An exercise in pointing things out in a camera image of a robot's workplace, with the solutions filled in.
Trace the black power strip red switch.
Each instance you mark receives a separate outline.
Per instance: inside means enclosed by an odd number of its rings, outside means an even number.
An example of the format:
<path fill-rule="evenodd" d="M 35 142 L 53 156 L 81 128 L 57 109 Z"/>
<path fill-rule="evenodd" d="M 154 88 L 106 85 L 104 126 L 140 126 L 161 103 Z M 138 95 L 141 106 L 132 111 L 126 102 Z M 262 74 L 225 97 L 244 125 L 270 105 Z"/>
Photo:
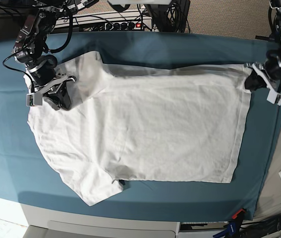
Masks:
<path fill-rule="evenodd" d="M 115 22 L 106 23 L 106 31 L 144 31 L 143 24 L 140 22 Z"/>

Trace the white T-shirt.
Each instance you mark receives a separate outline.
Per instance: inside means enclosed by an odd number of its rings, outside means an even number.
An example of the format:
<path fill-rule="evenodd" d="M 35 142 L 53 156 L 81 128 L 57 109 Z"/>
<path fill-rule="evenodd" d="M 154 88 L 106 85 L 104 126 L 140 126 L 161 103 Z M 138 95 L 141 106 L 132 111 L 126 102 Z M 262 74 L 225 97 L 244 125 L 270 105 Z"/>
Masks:
<path fill-rule="evenodd" d="M 28 124 L 49 166 L 86 204 L 121 193 L 121 180 L 231 182 L 251 69 L 109 65 L 97 51 L 60 67 L 77 78 L 72 109 L 44 101 Z"/>

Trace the orange blue clamp bottom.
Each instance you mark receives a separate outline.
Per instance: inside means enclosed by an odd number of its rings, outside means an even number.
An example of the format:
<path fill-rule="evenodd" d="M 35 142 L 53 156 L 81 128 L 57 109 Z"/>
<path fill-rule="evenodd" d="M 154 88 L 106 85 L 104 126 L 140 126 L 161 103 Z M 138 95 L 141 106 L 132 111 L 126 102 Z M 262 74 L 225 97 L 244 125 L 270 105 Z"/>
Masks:
<path fill-rule="evenodd" d="M 239 237 L 239 231 L 242 225 L 242 222 L 244 220 L 245 209 L 238 210 L 233 216 L 231 221 L 229 221 L 228 225 L 226 226 L 225 230 L 223 230 L 220 233 L 217 233 L 213 235 L 214 238 L 238 238 Z"/>

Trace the teal table cloth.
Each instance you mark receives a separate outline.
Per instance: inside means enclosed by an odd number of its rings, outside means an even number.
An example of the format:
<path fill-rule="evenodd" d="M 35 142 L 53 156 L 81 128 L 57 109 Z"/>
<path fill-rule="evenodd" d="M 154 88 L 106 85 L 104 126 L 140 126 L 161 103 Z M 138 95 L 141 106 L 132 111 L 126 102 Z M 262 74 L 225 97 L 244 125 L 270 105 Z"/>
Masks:
<path fill-rule="evenodd" d="M 238 165 L 231 183 L 130 181 L 124 191 L 85 204 L 44 160 L 27 124 L 27 87 L 6 69 L 14 41 L 0 42 L 0 198 L 77 214 L 147 221 L 215 222 L 239 209 L 254 216 L 281 131 L 281 106 L 253 92 Z M 105 63 L 172 69 L 197 64 L 263 62 L 277 44 L 184 33 L 104 31 L 72 35 L 56 54 L 65 62 L 98 51 Z"/>

